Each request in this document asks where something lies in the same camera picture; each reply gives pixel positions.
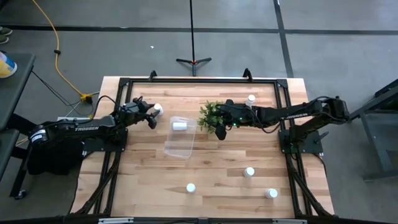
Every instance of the clear plastic container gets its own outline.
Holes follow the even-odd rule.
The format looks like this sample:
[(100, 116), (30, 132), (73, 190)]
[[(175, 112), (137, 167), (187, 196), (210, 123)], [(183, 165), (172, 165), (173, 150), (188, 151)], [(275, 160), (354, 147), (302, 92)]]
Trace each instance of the clear plastic container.
[[(174, 130), (173, 123), (186, 123), (187, 128), (185, 130)], [(197, 121), (194, 119), (171, 117), (164, 152), (169, 156), (188, 159), (192, 154), (196, 131)]]

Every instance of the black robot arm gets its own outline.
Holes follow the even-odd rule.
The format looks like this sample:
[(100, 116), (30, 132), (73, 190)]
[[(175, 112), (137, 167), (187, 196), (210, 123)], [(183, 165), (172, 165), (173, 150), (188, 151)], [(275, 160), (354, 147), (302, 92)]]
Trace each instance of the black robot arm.
[(264, 128), (278, 124), (280, 121), (314, 116), (311, 120), (302, 125), (295, 125), (289, 128), (290, 141), (303, 141), (310, 133), (324, 127), (327, 124), (343, 124), (348, 120), (348, 111), (345, 101), (338, 98), (326, 96), (318, 97), (308, 103), (290, 106), (286, 108), (271, 108), (252, 106), (244, 103), (234, 103), (227, 100), (225, 104), (218, 105), (217, 116), (222, 117), (222, 123), (209, 123), (216, 127), (218, 139), (224, 140), (227, 127), (251, 126)]
[(147, 120), (149, 127), (154, 129), (155, 117), (159, 112), (147, 114), (153, 106), (142, 101), (140, 97), (133, 99), (133, 102), (116, 107), (110, 115), (101, 119), (47, 121), (32, 130), (29, 141), (33, 147), (51, 147), (65, 139), (118, 141), (121, 130), (140, 121)]

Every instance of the concrete floor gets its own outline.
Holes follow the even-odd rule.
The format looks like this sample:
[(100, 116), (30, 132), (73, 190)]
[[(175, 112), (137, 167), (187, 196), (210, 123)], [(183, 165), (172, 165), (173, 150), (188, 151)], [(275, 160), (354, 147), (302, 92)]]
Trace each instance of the concrete floor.
[[(118, 27), (189, 27), (184, 0), (39, 0), (54, 24)], [(393, 0), (280, 0), (287, 29), (396, 30), (398, 2)], [(194, 1), (197, 27), (277, 28), (272, 0)], [(0, 12), (0, 23), (47, 25), (26, 0), (13, 0)], [(59, 67), (81, 91), (98, 91), (105, 75), (189, 76), (175, 62), (190, 59), (190, 34), (178, 32), (59, 32)], [(213, 61), (198, 76), (239, 77), (250, 68), (255, 77), (286, 77), (278, 34), (197, 33), (196, 57)], [(294, 76), (304, 78), (308, 97), (340, 95), (354, 111), (372, 94), (397, 78), (398, 36), (287, 35)], [(70, 101), (78, 96), (53, 67), (55, 37), (50, 31), (15, 30), (6, 52), (31, 52), (34, 70)], [(17, 112), (41, 123), (69, 112), (31, 76)], [(82, 113), (89, 107), (79, 107)], [(362, 124), (356, 120), (322, 129), (328, 183), (335, 213), (345, 218), (398, 222), (398, 179), (365, 184), (364, 174), (377, 171)], [(24, 200), (8, 197), (19, 162), (11, 159), (0, 182), (0, 220), (49, 217), (68, 212), (78, 167), (68, 176), (28, 176)]]

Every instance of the green plant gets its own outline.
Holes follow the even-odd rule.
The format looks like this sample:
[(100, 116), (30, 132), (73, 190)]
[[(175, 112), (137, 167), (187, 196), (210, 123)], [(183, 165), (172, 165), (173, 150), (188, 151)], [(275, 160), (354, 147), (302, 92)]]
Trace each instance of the green plant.
[(216, 116), (216, 112), (218, 110), (216, 106), (222, 103), (223, 102), (209, 102), (206, 100), (205, 108), (200, 107), (200, 113), (203, 115), (198, 120), (200, 131), (202, 131), (203, 128), (206, 128), (209, 134), (214, 133), (217, 123), (223, 123), (222, 117)]

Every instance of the wooden table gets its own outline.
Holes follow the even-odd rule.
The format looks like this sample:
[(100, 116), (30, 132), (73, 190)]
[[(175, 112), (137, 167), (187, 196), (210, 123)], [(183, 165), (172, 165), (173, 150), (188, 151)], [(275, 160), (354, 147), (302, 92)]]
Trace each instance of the wooden table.
[[(104, 77), (100, 95), (115, 99), (119, 78)], [(303, 79), (287, 80), (292, 104), (308, 101)], [(230, 98), (244, 102), (250, 94), (256, 96), (256, 105), (276, 107), (274, 87), (270, 84), (135, 83), (132, 96), (142, 95), (148, 103), (160, 103), (165, 113), (157, 118), (155, 130), (149, 129), (147, 122), (128, 127), (128, 144), (122, 153), (112, 216), (294, 217), (286, 162), (277, 132), (265, 134), (255, 128), (234, 128), (224, 141), (219, 141), (215, 134), (198, 128), (189, 159), (176, 159), (163, 152), (171, 116), (198, 119), (199, 108), (206, 100)], [(109, 114), (113, 108), (112, 102), (104, 99), (96, 117)], [(296, 123), (307, 119), (296, 119)], [(72, 212), (97, 187), (103, 157), (104, 153), (95, 152), (83, 161)], [(308, 187), (324, 208), (333, 213), (322, 163), (311, 154), (302, 157)], [(246, 167), (255, 168), (254, 177), (243, 177)], [(194, 194), (186, 192), (188, 183), (196, 185)], [(277, 189), (279, 196), (266, 199), (264, 191), (268, 188)], [(301, 190), (298, 197), (304, 211)]]

